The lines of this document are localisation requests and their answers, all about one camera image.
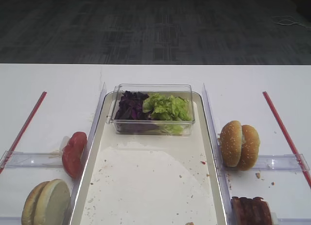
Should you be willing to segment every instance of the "food tray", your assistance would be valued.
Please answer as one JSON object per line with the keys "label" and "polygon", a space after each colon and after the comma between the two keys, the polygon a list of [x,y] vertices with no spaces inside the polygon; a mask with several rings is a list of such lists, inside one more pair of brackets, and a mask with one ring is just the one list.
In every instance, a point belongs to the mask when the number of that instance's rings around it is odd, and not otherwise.
{"label": "food tray", "polygon": [[201,96],[191,135],[118,135],[101,110],[69,219],[77,224],[225,224]]}

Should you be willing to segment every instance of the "tomato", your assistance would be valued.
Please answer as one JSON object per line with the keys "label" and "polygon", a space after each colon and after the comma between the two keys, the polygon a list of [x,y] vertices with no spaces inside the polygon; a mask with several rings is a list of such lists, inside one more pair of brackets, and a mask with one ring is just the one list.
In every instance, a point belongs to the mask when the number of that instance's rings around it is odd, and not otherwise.
{"label": "tomato", "polygon": [[67,174],[73,179],[76,179],[82,172],[81,156],[86,143],[86,134],[83,132],[76,132],[63,149],[63,166]]}
{"label": "tomato", "polygon": [[82,171],[82,164],[80,161],[80,153],[71,145],[67,145],[63,149],[62,162],[67,174],[76,179]]}
{"label": "tomato", "polygon": [[87,138],[84,132],[76,132],[70,138],[68,144],[77,148],[79,152],[82,154],[84,147],[86,146]]}

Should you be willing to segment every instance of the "gray carpet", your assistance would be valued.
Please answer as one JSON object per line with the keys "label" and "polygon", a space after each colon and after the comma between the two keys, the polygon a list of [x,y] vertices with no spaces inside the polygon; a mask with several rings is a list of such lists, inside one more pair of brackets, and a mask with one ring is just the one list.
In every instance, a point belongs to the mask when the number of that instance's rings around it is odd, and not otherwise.
{"label": "gray carpet", "polygon": [[0,0],[0,63],[309,65],[290,0]]}

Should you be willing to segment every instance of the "bun half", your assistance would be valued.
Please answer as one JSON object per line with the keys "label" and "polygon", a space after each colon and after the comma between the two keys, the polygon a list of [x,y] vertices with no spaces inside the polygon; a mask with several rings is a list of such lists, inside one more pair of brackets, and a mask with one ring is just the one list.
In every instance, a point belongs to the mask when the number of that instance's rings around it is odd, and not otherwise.
{"label": "bun half", "polygon": [[228,167],[236,167],[241,158],[242,126],[239,121],[227,123],[220,133],[220,150]]}
{"label": "bun half", "polygon": [[21,215],[21,224],[22,225],[34,225],[35,207],[37,205],[39,196],[40,196],[43,188],[46,186],[47,183],[48,183],[48,181],[45,181],[45,182],[38,184],[29,193],[29,195],[25,201],[23,213]]}
{"label": "bun half", "polygon": [[260,139],[256,129],[250,125],[242,126],[243,144],[237,168],[242,171],[251,169],[257,161]]}
{"label": "bun half", "polygon": [[67,184],[61,179],[50,181],[42,190],[35,209],[34,225],[60,225],[70,201]]}

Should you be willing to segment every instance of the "red stick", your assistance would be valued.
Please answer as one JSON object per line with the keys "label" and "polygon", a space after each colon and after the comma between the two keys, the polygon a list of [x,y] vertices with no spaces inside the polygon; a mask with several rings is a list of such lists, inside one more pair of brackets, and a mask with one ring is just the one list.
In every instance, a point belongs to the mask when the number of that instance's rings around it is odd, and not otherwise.
{"label": "red stick", "polygon": [[14,140],[8,154],[6,155],[5,157],[5,161],[4,161],[4,165],[2,168],[0,168],[0,174],[1,172],[3,171],[4,169],[4,166],[6,165],[6,163],[8,162],[8,160],[10,159],[11,157],[11,154],[12,152],[15,150],[19,140],[21,139],[21,136],[23,136],[25,130],[27,129],[29,123],[31,122],[32,118],[34,117],[35,113],[37,112],[38,108],[40,107],[42,101],[44,100],[44,97],[46,96],[47,92],[46,91],[43,91],[39,100],[37,101],[37,103],[35,104],[33,110],[31,111],[29,117],[27,118],[26,122],[24,123],[23,127],[21,128],[20,132],[18,133],[16,139]]}
{"label": "red stick", "polygon": [[[272,101],[271,101],[271,99],[270,99],[270,97],[269,97],[269,95],[268,95],[268,93],[266,91],[263,92],[263,96],[265,97],[265,99],[266,99],[266,101],[267,101],[267,103],[268,103],[268,105],[269,105],[269,107],[270,107],[274,117],[276,118],[276,121],[277,121],[278,125],[280,126],[280,128],[281,128],[281,130],[283,132],[283,135],[284,135],[285,139],[287,140],[287,143],[289,144],[293,154],[294,155],[299,154],[297,148],[295,147],[295,144],[294,144],[293,140],[291,139],[289,133],[287,132],[287,130],[285,128],[285,125],[283,124],[283,122],[281,120],[281,117],[277,113],[276,108],[274,107],[274,105],[273,105],[273,103],[272,103]],[[302,170],[306,169],[306,167],[305,167],[305,165],[302,162],[300,157],[297,157],[297,161],[298,161],[298,163],[299,163],[299,165],[300,165]],[[305,176],[305,178],[306,178],[306,180],[307,180],[307,182],[308,182],[308,184],[309,184],[309,186],[311,188],[311,176],[310,176],[310,173],[308,171],[303,171],[303,174],[304,174],[304,176]]]}

